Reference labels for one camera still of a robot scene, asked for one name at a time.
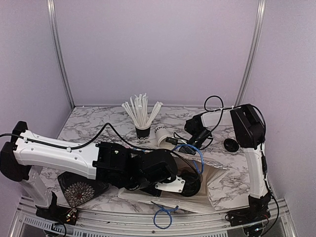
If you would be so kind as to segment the stack of black lids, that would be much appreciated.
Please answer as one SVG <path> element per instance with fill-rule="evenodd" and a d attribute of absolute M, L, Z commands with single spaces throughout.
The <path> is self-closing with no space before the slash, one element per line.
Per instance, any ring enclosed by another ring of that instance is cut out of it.
<path fill-rule="evenodd" d="M 227 138 L 224 140 L 224 148 L 228 152 L 237 152 L 239 150 L 239 144 L 236 140 Z"/>

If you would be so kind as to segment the stack of white paper cups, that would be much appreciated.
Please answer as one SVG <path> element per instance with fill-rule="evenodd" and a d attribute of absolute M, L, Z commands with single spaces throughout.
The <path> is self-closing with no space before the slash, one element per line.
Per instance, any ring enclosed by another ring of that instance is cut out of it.
<path fill-rule="evenodd" d="M 164 125 L 158 125 L 154 129 L 154 134 L 159 148 L 172 150 L 179 143 L 179 140 L 174 138 Z"/>

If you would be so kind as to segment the blue checkered paper bag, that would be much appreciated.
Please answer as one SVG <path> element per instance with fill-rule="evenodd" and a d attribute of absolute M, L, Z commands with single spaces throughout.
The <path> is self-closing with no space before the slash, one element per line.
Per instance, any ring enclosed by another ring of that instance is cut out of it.
<path fill-rule="evenodd" d="M 141 190 L 121 189 L 118 197 L 145 204 L 178 206 L 182 210 L 202 214 L 248 207 L 250 181 L 243 150 L 229 153 L 220 146 L 205 152 L 203 159 L 203 174 L 197 176 L 176 158 L 180 177 L 185 180 L 181 193 L 163 191 L 159 197 L 154 197 Z"/>

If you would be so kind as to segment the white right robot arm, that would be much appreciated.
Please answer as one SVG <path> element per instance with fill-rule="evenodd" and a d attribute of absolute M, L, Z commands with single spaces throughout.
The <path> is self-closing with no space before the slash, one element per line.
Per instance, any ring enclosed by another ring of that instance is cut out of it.
<path fill-rule="evenodd" d="M 213 132 L 218 126 L 232 126 L 236 141 L 244 150 L 249 170 L 249 207 L 244 216 L 255 221 L 264 213 L 271 200 L 267 184 L 265 158 L 266 123 L 260 110 L 251 104 L 220 108 L 193 116 L 185 123 L 185 131 L 194 136 L 203 129 Z"/>

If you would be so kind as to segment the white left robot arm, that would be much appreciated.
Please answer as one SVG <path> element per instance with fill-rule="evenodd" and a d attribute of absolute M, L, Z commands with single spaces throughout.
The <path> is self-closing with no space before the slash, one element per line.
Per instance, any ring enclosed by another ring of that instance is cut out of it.
<path fill-rule="evenodd" d="M 33 166 L 62 171 L 59 185 L 70 207 L 78 207 L 103 194 L 109 185 L 137 190 L 159 182 L 152 158 L 136 148 L 118 143 L 75 144 L 31 132 L 24 121 L 17 123 L 0 152 L 0 170 L 15 182 L 29 180 Z"/>

